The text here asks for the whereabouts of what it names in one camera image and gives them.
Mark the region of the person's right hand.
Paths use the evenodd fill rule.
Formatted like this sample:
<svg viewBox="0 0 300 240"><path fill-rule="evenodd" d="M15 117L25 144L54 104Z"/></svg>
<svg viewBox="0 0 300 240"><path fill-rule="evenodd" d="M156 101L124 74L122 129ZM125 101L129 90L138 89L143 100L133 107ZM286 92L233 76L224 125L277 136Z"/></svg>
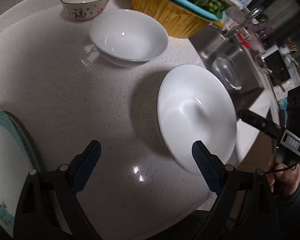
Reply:
<svg viewBox="0 0 300 240"><path fill-rule="evenodd" d="M292 195L300 184L300 165L297 164L288 169L287 165L280 163L275 166L274 170L279 171L267 174L272 193L277 191L287 196Z"/></svg>

